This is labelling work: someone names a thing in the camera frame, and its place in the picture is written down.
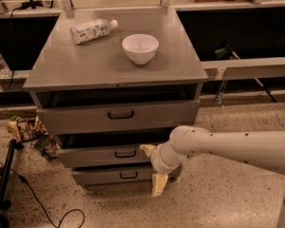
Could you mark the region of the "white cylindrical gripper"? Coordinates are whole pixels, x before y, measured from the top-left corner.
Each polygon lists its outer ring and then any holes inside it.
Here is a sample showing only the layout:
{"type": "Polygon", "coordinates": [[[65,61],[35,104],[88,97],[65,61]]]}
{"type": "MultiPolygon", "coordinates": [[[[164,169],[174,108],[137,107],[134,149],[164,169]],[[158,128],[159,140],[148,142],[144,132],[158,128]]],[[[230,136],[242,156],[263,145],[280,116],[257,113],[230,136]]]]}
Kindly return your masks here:
{"type": "Polygon", "coordinates": [[[155,146],[154,144],[141,144],[140,149],[147,157],[150,157],[156,174],[152,175],[152,192],[153,198],[158,197],[164,190],[168,181],[168,175],[187,161],[187,156],[178,153],[169,142],[155,146]]]}

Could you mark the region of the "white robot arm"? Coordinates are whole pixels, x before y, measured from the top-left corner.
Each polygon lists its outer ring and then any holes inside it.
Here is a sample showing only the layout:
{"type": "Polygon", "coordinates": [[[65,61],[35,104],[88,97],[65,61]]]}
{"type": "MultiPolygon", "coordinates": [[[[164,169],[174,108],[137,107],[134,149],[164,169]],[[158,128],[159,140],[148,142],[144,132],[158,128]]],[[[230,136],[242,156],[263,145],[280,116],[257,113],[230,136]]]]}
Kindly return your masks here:
{"type": "MultiPolygon", "coordinates": [[[[211,154],[228,160],[285,175],[285,131],[221,132],[181,125],[174,128],[167,142],[142,144],[140,149],[151,160],[152,197],[159,196],[168,175],[199,154],[211,154]]],[[[285,228],[285,194],[276,228],[285,228]]]]}

